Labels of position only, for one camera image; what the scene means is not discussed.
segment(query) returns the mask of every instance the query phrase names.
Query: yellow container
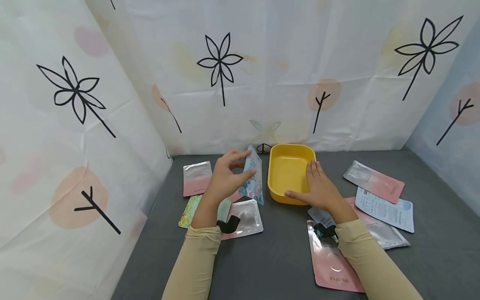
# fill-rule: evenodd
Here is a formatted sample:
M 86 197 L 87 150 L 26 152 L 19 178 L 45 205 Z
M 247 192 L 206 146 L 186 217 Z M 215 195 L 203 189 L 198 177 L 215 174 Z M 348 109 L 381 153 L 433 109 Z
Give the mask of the yellow container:
M 316 160 L 315 152 L 305 145 L 277 144 L 272 147 L 267 182 L 273 200 L 285 204 L 308 205 L 285 196 L 285 191 L 309 191 L 305 169 L 312 158 Z

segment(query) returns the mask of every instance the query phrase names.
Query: light blue packet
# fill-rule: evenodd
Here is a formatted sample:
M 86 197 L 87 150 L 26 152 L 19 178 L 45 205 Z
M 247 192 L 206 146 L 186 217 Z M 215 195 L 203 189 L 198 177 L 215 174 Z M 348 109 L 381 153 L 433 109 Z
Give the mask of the light blue packet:
M 250 197 L 256 200 L 259 204 L 263 205 L 264 193 L 262 185 L 262 160 L 260 159 L 252 145 L 248 146 L 248 149 L 252 151 L 252 154 L 247 156 L 243 172 L 250 169 L 255 169 L 257 170 L 257 172 L 255 173 L 255 175 L 250 177 L 246 183 L 240 186 L 239 193 L 244 196 Z

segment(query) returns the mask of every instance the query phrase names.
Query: face mask packet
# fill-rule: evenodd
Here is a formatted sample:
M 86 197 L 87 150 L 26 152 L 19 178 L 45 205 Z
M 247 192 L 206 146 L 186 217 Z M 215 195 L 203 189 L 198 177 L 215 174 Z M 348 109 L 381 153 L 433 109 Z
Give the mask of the face mask packet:
M 345 200 L 352 206 L 359 219 L 384 250 L 410 246 L 409 241 L 396 228 L 359 210 L 355 206 L 355 197 L 345 198 Z M 316 223 L 322 224 L 326 228 L 336 225 L 332 216 L 325 210 L 312 207 L 308 210 L 308 214 Z
M 209 161 L 183 166 L 183 196 L 204 193 L 211 178 L 212 165 Z
M 180 221 L 178 223 L 179 227 L 186 228 L 190 227 L 190 224 L 192 223 L 193 220 L 193 215 L 195 214 L 195 211 L 197 210 L 198 204 L 200 203 L 200 200 L 202 199 L 202 195 L 197 195 L 197 196 L 192 196 L 188 200 L 187 206 L 185 207 L 185 210 L 183 211 L 183 214 L 181 215 Z M 220 205 L 218 206 L 218 211 L 217 211 L 217 220 L 225 222 L 228 217 L 228 212 L 230 211 L 230 206 L 232 205 L 232 202 L 227 198 L 224 199 L 222 202 L 220 202 Z
M 393 204 L 398 202 L 405 183 L 354 161 L 343 177 Z
M 255 200 L 247 200 L 233 203 L 228 213 L 230 217 L 236 216 L 240 219 L 237 230 L 233 233 L 222 234 L 222 240 L 229 240 L 240 238 L 255 233 L 260 233 L 264 230 L 262 219 L 260 219 L 260 211 Z
M 332 238 L 319 238 L 315 225 L 314 221 L 307 221 L 315 283 L 324 288 L 364 293 L 357 273 L 340 252 L 337 243 Z
M 345 199 L 352 206 L 359 219 L 367 226 L 370 234 L 377 240 L 384 250 L 410 246 L 403 235 L 393 226 L 388 225 L 364 213 L 355 206 L 355 197 Z
M 255 169 L 257 172 L 240 186 L 239 193 L 251 199 L 255 199 L 259 204 L 263 205 L 262 160 L 252 145 L 248 146 L 248 149 L 252 151 L 252 154 L 245 159 L 245 168 L 243 168 L 243 171 L 245 172 L 250 169 Z

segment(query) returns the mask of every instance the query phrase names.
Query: fabric backdrop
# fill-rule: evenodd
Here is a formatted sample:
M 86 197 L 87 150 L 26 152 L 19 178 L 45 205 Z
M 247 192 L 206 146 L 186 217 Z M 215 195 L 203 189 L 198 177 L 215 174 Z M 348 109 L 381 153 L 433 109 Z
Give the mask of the fabric backdrop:
M 249 143 L 400 149 L 480 7 L 477 0 L 126 2 L 178 122 L 164 119 L 160 129 L 173 154 Z M 222 63 L 200 61 L 211 57 Z
M 480 216 L 480 21 L 407 142 Z
M 110 299 L 171 167 L 102 2 L 0 4 L 1 299 Z

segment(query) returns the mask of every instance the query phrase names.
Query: finger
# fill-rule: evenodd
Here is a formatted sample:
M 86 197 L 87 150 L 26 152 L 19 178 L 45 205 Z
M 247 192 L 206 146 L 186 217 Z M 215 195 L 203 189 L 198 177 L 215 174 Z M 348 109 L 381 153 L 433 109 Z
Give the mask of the finger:
M 301 192 L 294 192 L 294 191 L 285 191 L 285 196 L 293 198 L 293 199 L 298 199 L 300 201 L 304 201 L 305 203 L 309 203 L 309 197 L 308 194 L 306 193 L 301 193 Z
M 316 162 L 316 165 L 317 165 L 318 176 L 320 176 L 320 177 L 325 177 L 326 175 L 325 175 L 324 170 L 322 169 L 322 166 L 320 165 L 320 162 L 317 161 L 317 162 Z
M 312 176 L 314 179 L 320 179 L 320 175 L 317 171 L 317 162 L 312 160 Z
M 233 153 L 233 154 L 230 154 L 228 156 L 228 160 L 233 162 L 235 160 L 239 160 L 240 158 L 245 158 L 247 156 L 249 156 L 250 154 L 252 154 L 252 151 L 251 150 L 247 150 L 247 151 L 238 151 L 236 153 Z
M 247 182 L 247 180 L 250 177 L 252 177 L 253 175 L 255 175 L 256 172 L 257 172 L 257 170 L 250 169 L 250 170 L 246 170 L 245 172 L 243 172 L 241 174 L 235 174 L 234 176 L 235 176 L 235 180 L 237 180 L 238 186 L 241 186 L 242 184 Z
M 307 163 L 307 167 L 305 168 L 305 176 L 307 177 L 307 183 L 308 185 L 313 184 L 313 175 L 312 175 L 312 162 L 309 161 Z
M 236 160 L 236 161 L 230 162 L 229 167 L 230 167 L 230 170 L 235 169 L 235 168 L 244 168 L 245 163 L 241 160 Z
M 240 150 L 235 150 L 235 149 L 231 149 L 231 150 L 228 150 L 225 154 L 223 154 L 223 157 L 228 157 L 232 154 L 235 154 L 235 153 L 238 153 L 240 152 Z

